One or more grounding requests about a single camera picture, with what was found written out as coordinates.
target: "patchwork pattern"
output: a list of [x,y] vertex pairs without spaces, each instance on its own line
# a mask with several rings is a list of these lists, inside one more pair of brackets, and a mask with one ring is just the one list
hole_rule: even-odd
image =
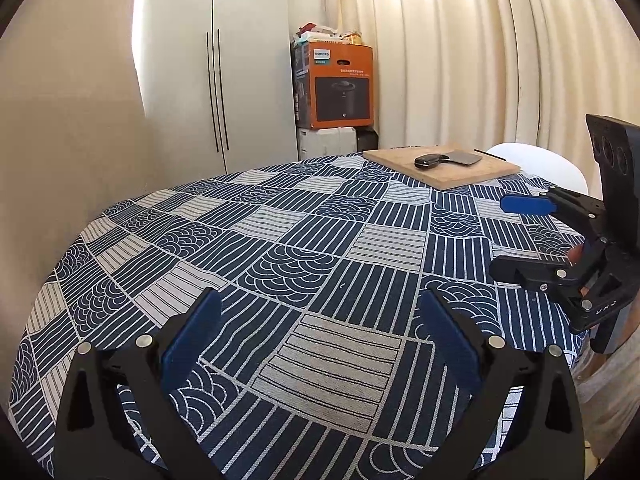
[[[74,349],[154,333],[208,286],[220,331],[183,386],[180,416],[230,480],[414,476],[464,412],[416,310],[436,286],[509,344],[583,336],[544,294],[494,283],[499,254],[565,257],[581,238],[549,217],[506,214],[519,174],[447,191],[364,160],[326,156],[227,174],[114,204],[65,252],[18,348],[10,420],[53,472],[54,425]],[[128,388],[118,390],[143,456],[161,463]],[[494,459],[514,391],[487,443]]]

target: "chair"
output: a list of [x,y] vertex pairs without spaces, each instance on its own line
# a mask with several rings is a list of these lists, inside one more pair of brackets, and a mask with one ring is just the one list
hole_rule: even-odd
[[505,142],[492,147],[488,152],[517,164],[522,171],[541,176],[558,186],[589,194],[587,181],[577,166],[564,156],[545,148],[520,142]]

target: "tablecloth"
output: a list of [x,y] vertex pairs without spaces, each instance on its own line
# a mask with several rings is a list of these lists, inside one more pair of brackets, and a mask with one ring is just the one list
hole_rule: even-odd
[[[226,174],[125,200],[74,241],[42,287],[18,349],[10,416],[52,472],[58,403],[79,342],[123,345],[184,312],[205,286],[222,330],[176,409],[229,480],[404,479],[468,402],[415,303],[437,284],[487,333],[522,349],[580,336],[544,294],[495,283],[498,254],[564,258],[580,237],[549,217],[507,214],[516,174],[448,191],[365,160],[328,156]],[[144,456],[161,460],[130,391]],[[481,463],[499,450],[510,395]]]

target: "white cabinet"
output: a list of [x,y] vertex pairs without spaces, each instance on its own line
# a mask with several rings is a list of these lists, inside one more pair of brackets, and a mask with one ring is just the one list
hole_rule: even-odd
[[171,184],[226,171],[209,98],[211,3],[142,4],[140,90],[162,170]]
[[297,160],[287,0],[213,0],[213,30],[227,171]]

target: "metal pin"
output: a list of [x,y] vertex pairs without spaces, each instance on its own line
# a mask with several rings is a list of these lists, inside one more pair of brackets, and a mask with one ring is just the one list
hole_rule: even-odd
[[146,348],[154,341],[149,334],[143,334],[136,339],[136,346],[139,348]]
[[562,349],[558,345],[549,345],[549,353],[553,357],[560,357],[562,356]]
[[78,348],[76,349],[76,351],[80,355],[87,354],[89,352],[89,350],[91,350],[91,343],[88,343],[87,341],[85,341],[84,343],[80,343],[78,345]]
[[499,335],[492,335],[489,338],[489,346],[491,348],[495,348],[495,349],[504,348],[505,344],[506,343],[504,342],[504,339],[502,339]]

